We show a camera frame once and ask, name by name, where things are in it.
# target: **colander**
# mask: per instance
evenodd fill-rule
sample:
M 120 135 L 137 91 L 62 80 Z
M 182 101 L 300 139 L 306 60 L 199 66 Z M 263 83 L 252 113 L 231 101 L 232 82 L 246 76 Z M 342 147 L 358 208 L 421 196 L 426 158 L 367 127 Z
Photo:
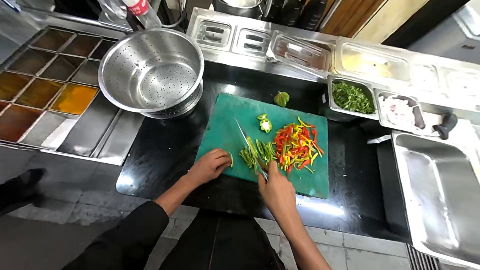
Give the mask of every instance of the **colander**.
M 98 81 L 102 93 L 118 107 L 169 118 L 196 105 L 203 73 L 202 51 L 190 37 L 150 28 L 124 37 L 108 50 Z

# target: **green cutting board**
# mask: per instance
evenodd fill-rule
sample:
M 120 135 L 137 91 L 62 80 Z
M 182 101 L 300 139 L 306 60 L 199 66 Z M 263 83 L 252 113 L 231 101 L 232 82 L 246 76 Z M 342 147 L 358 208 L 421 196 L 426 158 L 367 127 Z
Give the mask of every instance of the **green cutting board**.
M 257 116 L 266 113 L 272 122 L 273 130 L 265 133 L 260 129 Z M 328 198 L 328 145 L 327 145 L 327 119 L 323 116 L 304 113 L 297 110 L 290 110 L 249 98 L 230 95 L 227 93 L 218 94 L 213 107 L 208 126 L 196 160 L 214 148 L 221 148 L 230 152 L 233 156 L 233 168 L 226 168 L 223 173 L 248 181 L 257 181 L 257 175 L 253 169 L 247 167 L 245 161 L 239 155 L 240 150 L 246 145 L 241 132 L 235 121 L 238 119 L 245 133 L 259 141 L 273 142 L 276 131 L 287 123 L 296 122 L 297 116 L 307 123 L 317 127 L 317 143 L 325 154 L 322 158 L 318 156 L 310 166 L 315 170 L 314 174 L 307 169 L 300 171 L 293 169 L 288 180 L 293 183 L 297 193 L 307 196 L 314 196 L 322 199 Z

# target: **stainless steel sink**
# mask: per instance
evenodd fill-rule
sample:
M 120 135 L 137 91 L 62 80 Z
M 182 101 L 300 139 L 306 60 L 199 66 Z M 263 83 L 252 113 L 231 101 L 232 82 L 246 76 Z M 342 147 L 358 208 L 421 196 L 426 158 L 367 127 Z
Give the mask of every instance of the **stainless steel sink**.
M 480 269 L 475 144 L 392 134 L 412 242 L 420 252 Z

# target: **knife blade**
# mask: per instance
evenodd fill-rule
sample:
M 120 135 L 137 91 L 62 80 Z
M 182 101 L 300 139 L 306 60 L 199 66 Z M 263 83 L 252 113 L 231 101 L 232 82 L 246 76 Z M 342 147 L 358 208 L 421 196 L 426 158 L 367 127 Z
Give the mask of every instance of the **knife blade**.
M 250 151 L 253 153 L 254 150 L 252 149 L 251 145 L 248 143 L 248 140 L 247 140 L 247 137 L 248 135 L 245 133 L 245 130 L 243 130 L 243 128 L 241 127 L 238 119 L 235 117 L 235 121 L 237 121 L 237 125 L 239 126 L 239 129 L 240 129 L 240 133 L 243 137 L 243 139 L 245 140 L 245 142 L 247 143 L 248 145 L 248 148 L 250 149 Z M 259 156 L 257 156 L 255 159 L 255 162 L 257 163 L 257 166 L 258 168 L 260 168 L 259 172 L 262 174 L 262 176 L 265 178 L 265 181 L 267 182 L 268 181 L 268 170 L 267 170 L 267 166 L 265 165 L 265 162 L 263 160 L 260 159 Z

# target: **right hand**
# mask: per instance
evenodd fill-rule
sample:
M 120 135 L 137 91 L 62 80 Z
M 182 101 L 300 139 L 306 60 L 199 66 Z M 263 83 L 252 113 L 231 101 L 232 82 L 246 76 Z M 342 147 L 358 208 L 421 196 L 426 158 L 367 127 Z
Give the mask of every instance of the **right hand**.
M 268 182 L 258 174 L 258 189 L 275 219 L 298 214 L 295 188 L 284 175 L 278 172 L 274 160 L 268 163 Z

